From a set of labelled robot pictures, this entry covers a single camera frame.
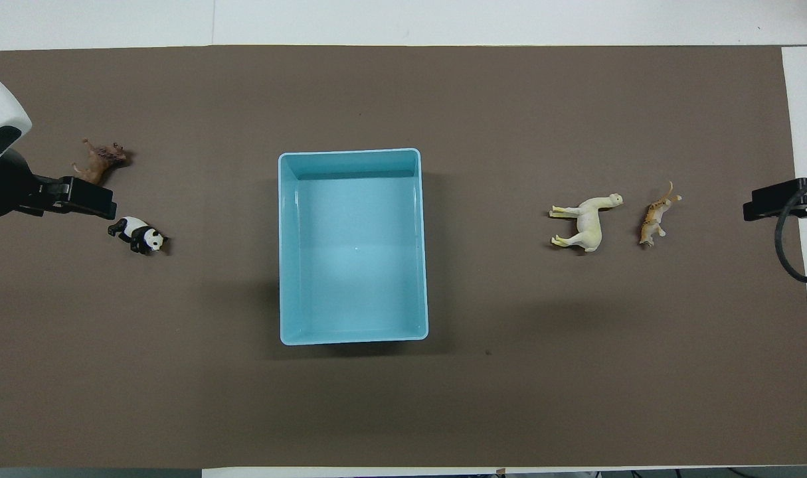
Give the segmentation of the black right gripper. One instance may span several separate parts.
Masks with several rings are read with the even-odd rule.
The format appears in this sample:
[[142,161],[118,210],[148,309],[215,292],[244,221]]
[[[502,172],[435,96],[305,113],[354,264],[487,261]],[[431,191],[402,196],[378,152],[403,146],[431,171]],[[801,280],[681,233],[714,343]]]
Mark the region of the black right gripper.
[[801,193],[805,187],[807,177],[801,177],[752,191],[750,202],[743,204],[743,220],[777,217],[790,199],[794,199],[790,215],[807,218],[807,193]]

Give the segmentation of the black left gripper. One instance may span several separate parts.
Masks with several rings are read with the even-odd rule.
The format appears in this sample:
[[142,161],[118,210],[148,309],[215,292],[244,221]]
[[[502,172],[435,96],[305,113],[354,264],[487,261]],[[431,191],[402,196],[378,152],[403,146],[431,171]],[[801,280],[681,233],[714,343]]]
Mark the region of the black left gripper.
[[18,211],[23,214],[86,214],[103,220],[116,217],[114,193],[104,187],[73,176],[51,179],[36,175],[34,178],[38,181],[37,187],[18,204]]

